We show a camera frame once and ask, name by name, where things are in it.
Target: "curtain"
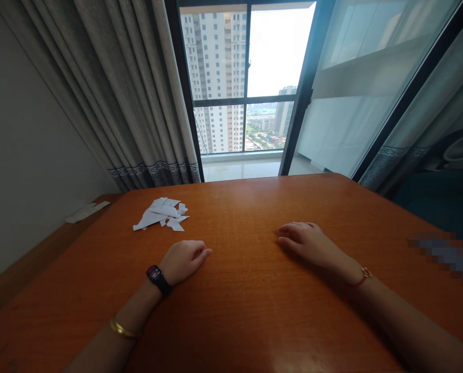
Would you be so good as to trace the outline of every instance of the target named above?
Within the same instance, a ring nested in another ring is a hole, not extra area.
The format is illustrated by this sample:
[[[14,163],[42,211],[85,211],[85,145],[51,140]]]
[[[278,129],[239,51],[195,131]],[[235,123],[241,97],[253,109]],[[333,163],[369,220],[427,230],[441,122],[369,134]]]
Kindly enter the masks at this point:
[[[121,191],[200,182],[163,0],[0,0]]]
[[[412,173],[430,148],[463,128],[463,30],[391,132],[360,183],[383,195]]]

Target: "hand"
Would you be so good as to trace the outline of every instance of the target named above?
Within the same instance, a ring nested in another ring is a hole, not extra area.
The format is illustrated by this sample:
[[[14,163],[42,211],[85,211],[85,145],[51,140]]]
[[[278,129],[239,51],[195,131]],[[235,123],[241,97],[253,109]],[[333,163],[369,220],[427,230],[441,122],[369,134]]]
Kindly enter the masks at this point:
[[[190,277],[211,252],[204,241],[181,241],[169,248],[159,268],[167,283],[174,286]]]
[[[314,223],[291,222],[282,225],[278,231],[281,235],[278,241],[282,247],[295,251],[317,266],[338,272],[342,277],[346,277],[345,271],[348,266],[354,267],[355,261],[340,250]]]

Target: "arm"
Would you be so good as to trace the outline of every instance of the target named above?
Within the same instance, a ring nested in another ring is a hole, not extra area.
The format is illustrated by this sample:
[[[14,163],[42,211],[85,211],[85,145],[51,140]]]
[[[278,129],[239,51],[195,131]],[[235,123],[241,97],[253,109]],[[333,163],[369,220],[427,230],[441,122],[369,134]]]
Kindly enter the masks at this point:
[[[278,231],[282,247],[332,271],[345,283],[356,284],[363,278],[362,266],[316,224],[293,222]],[[377,278],[371,277],[350,291],[372,313],[414,370],[463,372],[463,344]]]
[[[176,285],[190,277],[211,249],[203,241],[182,241],[169,248],[159,268],[169,285]],[[116,315],[117,322],[127,331],[139,335],[146,319],[161,300],[160,290],[148,279],[134,293]],[[121,371],[136,344],[136,339],[114,332],[107,324],[74,358],[67,372],[116,372]]]

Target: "paper scrap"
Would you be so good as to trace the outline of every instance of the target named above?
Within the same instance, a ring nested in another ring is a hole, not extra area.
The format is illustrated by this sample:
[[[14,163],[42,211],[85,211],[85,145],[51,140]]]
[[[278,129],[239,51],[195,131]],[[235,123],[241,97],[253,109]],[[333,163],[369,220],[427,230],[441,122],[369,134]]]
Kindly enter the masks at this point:
[[[73,215],[65,219],[65,222],[70,223],[70,224],[77,223],[78,221],[86,219],[89,215],[92,215],[95,212],[103,209],[105,206],[109,204],[110,204],[109,201],[103,201],[99,204],[95,204],[95,203],[87,204],[82,209],[80,209],[79,211],[76,211]]]
[[[162,204],[163,206],[170,206],[170,207],[176,207],[176,205],[179,203],[177,199],[170,199],[166,198],[166,201]]]
[[[182,204],[182,203],[179,204],[178,210],[181,210],[181,211],[184,211],[184,212],[188,211],[185,204]]]
[[[152,206],[162,206],[164,204],[164,202],[167,201],[167,197],[160,197],[160,198],[157,198],[157,199],[154,199],[152,204],[150,205],[150,207]]]
[[[174,207],[171,206],[151,206],[148,208],[148,210],[157,214],[167,215],[173,218],[179,218],[178,212]]]
[[[179,223],[173,223],[173,225],[171,225],[171,228],[173,229],[173,231],[175,232],[184,232],[185,230],[183,229],[183,227],[181,225],[179,225]]]
[[[170,218],[168,221],[167,221],[167,226],[173,226],[174,224],[179,224],[181,223],[184,219],[187,219],[189,218],[188,216],[185,216],[185,217],[179,217],[179,218]]]
[[[146,226],[155,224],[160,222],[161,220],[167,219],[167,215],[161,215],[150,211],[149,207],[144,213],[142,219],[139,221],[137,225],[133,225],[133,230],[137,231],[138,229],[145,228]]]

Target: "forearm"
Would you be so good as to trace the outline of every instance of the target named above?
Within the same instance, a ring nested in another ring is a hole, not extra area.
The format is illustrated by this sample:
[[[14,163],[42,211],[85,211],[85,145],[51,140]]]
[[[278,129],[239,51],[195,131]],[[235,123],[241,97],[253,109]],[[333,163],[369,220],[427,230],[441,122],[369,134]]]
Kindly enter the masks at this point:
[[[361,265],[347,260],[339,274],[357,283]],[[415,371],[463,371],[463,344],[377,278],[349,290],[370,311]]]
[[[162,294],[146,280],[116,315],[117,322],[131,333],[140,334],[146,319]],[[75,357],[66,371],[116,372],[125,365],[136,339],[123,337],[107,324]]]

